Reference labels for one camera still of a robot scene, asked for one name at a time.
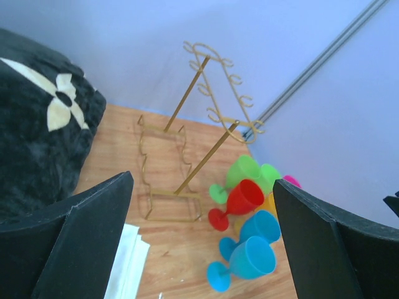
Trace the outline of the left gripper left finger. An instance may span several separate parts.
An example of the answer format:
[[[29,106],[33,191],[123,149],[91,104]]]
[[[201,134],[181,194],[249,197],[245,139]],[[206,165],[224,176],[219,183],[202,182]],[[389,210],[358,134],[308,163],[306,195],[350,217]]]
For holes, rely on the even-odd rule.
[[[1,298],[103,298],[133,192],[129,171],[1,224]]]

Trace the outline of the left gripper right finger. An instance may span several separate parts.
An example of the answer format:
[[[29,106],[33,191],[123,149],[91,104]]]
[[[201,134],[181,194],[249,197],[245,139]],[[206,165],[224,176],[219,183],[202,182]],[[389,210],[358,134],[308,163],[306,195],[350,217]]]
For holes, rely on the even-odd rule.
[[[283,179],[273,193],[298,298],[398,298],[398,229]]]

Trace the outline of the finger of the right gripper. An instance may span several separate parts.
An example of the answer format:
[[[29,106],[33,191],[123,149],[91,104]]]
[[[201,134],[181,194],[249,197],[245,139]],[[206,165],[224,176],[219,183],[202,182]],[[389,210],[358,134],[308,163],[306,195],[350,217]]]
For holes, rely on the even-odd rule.
[[[399,192],[394,196],[387,196],[383,199],[384,203],[399,217]]]

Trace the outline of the blue wine glass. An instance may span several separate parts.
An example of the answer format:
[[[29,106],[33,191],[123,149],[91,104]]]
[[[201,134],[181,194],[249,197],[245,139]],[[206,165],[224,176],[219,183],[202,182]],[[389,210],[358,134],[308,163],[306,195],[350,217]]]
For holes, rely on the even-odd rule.
[[[269,244],[278,241],[281,237],[281,228],[277,218],[265,210],[256,212],[241,227],[237,242],[230,237],[220,240],[219,251],[222,258],[229,261],[234,249],[253,236],[262,237]]]
[[[206,271],[209,285],[217,292],[225,292],[231,285],[231,276],[253,280],[275,271],[277,259],[269,242],[253,236],[237,246],[230,257],[229,265],[212,262]]]

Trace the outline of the yellow wine glass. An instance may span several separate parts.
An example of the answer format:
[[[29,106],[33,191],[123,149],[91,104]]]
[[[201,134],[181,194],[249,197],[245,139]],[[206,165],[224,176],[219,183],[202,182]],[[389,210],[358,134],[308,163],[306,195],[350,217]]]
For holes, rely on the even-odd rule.
[[[276,219],[278,218],[273,192],[265,197],[264,202],[259,207],[257,207],[255,211],[267,211],[270,212]]]
[[[239,235],[240,235],[241,228],[242,228],[242,226],[244,225],[245,221],[246,221],[246,218],[245,218],[245,217],[238,217],[238,218],[236,218],[236,220],[234,221],[234,224],[233,224],[233,231],[234,231],[234,234],[235,234],[236,236],[239,236]]]

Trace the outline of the magenta wine glass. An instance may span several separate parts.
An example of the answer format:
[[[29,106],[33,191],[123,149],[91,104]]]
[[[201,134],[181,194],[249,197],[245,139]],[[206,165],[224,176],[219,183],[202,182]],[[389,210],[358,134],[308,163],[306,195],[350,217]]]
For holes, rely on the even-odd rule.
[[[283,177],[283,179],[284,179],[285,181],[287,181],[287,182],[289,182],[289,183],[291,183],[291,184],[297,186],[298,188],[301,188],[301,187],[302,187],[301,184],[300,184],[300,182],[299,182],[295,177],[293,177],[293,176],[291,176],[291,175],[285,175],[285,176]]]

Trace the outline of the red wine glass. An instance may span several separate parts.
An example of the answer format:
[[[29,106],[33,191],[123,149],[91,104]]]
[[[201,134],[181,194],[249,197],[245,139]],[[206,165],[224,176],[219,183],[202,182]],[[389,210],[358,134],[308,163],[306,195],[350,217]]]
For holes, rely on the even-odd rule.
[[[213,208],[208,212],[211,226],[218,231],[229,227],[228,215],[242,216],[255,210],[264,202],[262,189],[252,180],[243,179],[228,195],[226,210]]]

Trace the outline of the green wine glass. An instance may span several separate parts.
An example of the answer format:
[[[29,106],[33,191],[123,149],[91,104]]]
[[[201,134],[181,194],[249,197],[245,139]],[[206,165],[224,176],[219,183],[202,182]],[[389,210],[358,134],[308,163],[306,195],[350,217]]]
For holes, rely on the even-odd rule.
[[[229,168],[224,186],[212,184],[209,187],[211,199],[218,204],[225,204],[228,191],[236,187],[243,179],[255,180],[260,177],[260,165],[249,155],[241,155]]]
[[[256,179],[258,186],[267,196],[272,192],[276,180],[282,178],[280,172],[271,164],[263,164],[260,168],[260,176]]]

